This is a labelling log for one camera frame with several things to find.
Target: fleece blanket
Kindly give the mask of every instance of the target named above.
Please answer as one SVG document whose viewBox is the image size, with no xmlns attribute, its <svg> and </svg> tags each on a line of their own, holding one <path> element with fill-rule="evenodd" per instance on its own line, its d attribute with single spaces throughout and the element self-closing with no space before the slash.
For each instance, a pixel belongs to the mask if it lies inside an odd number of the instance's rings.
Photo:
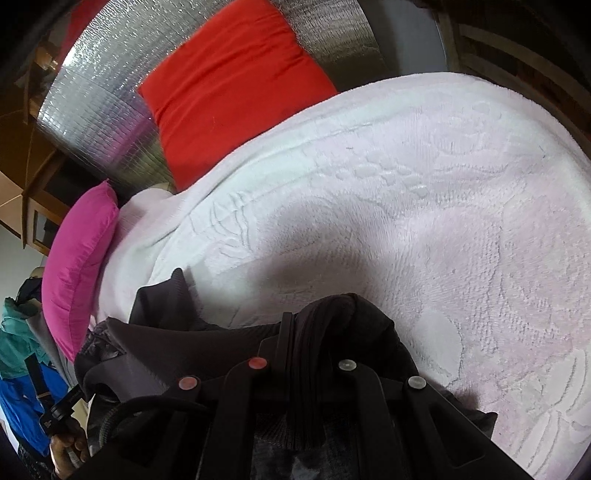
<svg viewBox="0 0 591 480">
<path fill-rule="evenodd" d="M 548 112 L 451 73 L 374 83 L 238 148 L 121 220 L 96 318 L 180 267 L 205 321 L 271 323 L 358 293 L 429 381 L 562 480 L 591 435 L 589 160 Z"/>
</svg>

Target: reflective foil insulation sheet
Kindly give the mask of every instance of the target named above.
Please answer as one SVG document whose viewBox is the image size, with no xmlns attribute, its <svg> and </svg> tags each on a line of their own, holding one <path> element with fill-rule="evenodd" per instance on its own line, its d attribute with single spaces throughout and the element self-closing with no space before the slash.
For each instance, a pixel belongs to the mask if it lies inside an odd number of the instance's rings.
<svg viewBox="0 0 591 480">
<path fill-rule="evenodd" d="M 132 195 L 172 181 L 136 89 L 226 0 L 111 0 L 67 55 L 38 125 L 74 159 Z M 386 76 L 356 0 L 275 0 L 300 44 L 343 91 Z"/>
</svg>

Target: red pillow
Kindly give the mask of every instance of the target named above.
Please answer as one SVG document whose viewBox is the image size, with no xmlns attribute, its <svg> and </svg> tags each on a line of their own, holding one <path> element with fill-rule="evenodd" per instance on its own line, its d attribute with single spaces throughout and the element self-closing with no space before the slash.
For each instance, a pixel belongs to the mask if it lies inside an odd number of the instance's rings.
<svg viewBox="0 0 591 480">
<path fill-rule="evenodd" d="M 337 93 L 267 0 L 224 7 L 138 91 L 179 190 L 247 140 Z"/>
</svg>

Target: wall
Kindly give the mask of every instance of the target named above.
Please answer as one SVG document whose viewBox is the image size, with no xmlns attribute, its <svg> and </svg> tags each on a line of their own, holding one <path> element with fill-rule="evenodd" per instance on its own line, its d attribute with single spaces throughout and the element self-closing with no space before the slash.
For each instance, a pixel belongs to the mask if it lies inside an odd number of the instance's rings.
<svg viewBox="0 0 591 480">
<path fill-rule="evenodd" d="M 31 247 L 23 250 L 21 240 L 0 225 L 0 300 L 15 298 L 22 282 L 41 264 L 42 259 L 43 255 Z M 1 409 L 0 419 L 5 420 Z M 17 441 L 11 432 L 8 437 L 16 446 Z"/>
</svg>

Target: teal cloth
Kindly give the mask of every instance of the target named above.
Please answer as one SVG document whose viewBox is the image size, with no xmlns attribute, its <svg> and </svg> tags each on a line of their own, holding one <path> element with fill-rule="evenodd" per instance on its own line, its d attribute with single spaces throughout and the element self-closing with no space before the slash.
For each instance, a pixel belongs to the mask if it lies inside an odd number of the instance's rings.
<svg viewBox="0 0 591 480">
<path fill-rule="evenodd" d="M 36 354 L 39 363 L 49 365 L 50 359 L 29 329 L 26 319 L 30 315 L 19 310 L 14 300 L 4 299 L 0 325 L 0 378 L 28 375 L 25 358 Z"/>
</svg>

